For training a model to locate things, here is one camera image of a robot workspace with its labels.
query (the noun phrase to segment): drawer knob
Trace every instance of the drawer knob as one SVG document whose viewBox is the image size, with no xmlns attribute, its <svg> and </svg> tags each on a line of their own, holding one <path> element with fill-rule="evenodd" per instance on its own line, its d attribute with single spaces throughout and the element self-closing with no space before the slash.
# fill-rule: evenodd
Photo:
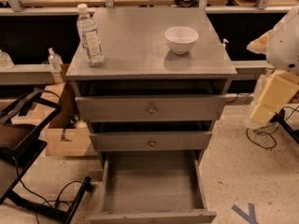
<svg viewBox="0 0 299 224">
<path fill-rule="evenodd" d="M 156 145 L 156 141 L 154 141 L 154 140 L 150 140 L 149 141 L 149 145 L 151 146 L 151 147 L 154 147 L 155 145 Z"/>
<path fill-rule="evenodd" d="M 151 105 L 150 108 L 149 108 L 149 113 L 154 114 L 156 112 L 157 112 L 157 109 L 153 105 Z"/>
</svg>

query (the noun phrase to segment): cabinet top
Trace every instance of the cabinet top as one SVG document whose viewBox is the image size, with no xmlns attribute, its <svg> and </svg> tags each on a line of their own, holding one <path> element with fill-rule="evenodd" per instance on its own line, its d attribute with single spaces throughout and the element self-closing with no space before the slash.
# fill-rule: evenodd
<svg viewBox="0 0 299 224">
<path fill-rule="evenodd" d="M 228 77 L 235 69 L 203 9 L 198 7 L 98 8 L 94 15 L 99 27 L 105 61 L 87 64 L 78 46 L 67 71 L 70 80 L 113 78 Z M 173 53 L 165 31 L 187 26 L 199 34 L 194 47 L 184 55 Z"/>
</svg>

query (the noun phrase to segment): water bottle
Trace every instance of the water bottle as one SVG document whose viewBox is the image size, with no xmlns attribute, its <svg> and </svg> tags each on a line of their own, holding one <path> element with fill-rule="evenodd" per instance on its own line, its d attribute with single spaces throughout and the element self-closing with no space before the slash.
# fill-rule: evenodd
<svg viewBox="0 0 299 224">
<path fill-rule="evenodd" d="M 53 48 L 49 48 L 49 54 L 48 61 L 52 69 L 61 70 L 62 68 L 60 65 L 63 63 L 63 60 L 60 55 L 56 54 Z"/>
<path fill-rule="evenodd" d="M 88 12 L 86 4 L 78 5 L 77 28 L 89 66 L 98 66 L 104 62 L 100 35 L 94 19 Z"/>
<path fill-rule="evenodd" d="M 12 62 L 10 56 L 0 50 L 0 67 L 1 68 L 11 68 L 12 66 L 14 66 L 14 63 Z"/>
</svg>

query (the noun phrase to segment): floor marking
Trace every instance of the floor marking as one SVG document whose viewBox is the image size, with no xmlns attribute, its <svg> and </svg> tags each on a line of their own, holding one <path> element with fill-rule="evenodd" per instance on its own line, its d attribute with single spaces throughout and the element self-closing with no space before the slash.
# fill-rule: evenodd
<svg viewBox="0 0 299 224">
<path fill-rule="evenodd" d="M 249 224 L 259 224 L 256 220 L 254 204 L 249 203 L 249 215 L 236 205 L 233 205 L 232 209 L 242 216 Z"/>
</svg>

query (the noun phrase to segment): box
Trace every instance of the box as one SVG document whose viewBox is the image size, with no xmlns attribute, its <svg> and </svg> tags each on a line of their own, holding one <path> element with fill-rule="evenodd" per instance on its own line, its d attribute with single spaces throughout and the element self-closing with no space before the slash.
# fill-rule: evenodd
<svg viewBox="0 0 299 224">
<path fill-rule="evenodd" d="M 62 102 L 62 112 L 50 122 L 44 132 L 44 140 L 48 143 L 46 155 L 96 156 L 86 125 L 77 129 L 64 128 L 70 123 L 71 117 L 77 114 L 75 98 L 67 83 L 50 85 L 46 90 L 58 94 Z M 44 93 L 43 98 L 58 101 L 51 93 Z"/>
<path fill-rule="evenodd" d="M 89 130 L 86 125 L 82 128 L 64 129 L 70 123 L 72 116 L 77 114 L 77 107 L 73 91 L 67 83 L 48 85 L 46 91 L 52 91 L 57 94 L 44 92 L 41 97 L 57 103 L 60 99 L 62 111 L 45 127 L 40 135 L 40 139 L 48 143 L 46 147 L 47 156 L 95 156 L 96 152 L 89 137 Z M 14 123 L 32 123 L 39 124 L 52 108 L 36 104 L 26 116 L 16 116 Z"/>
</svg>

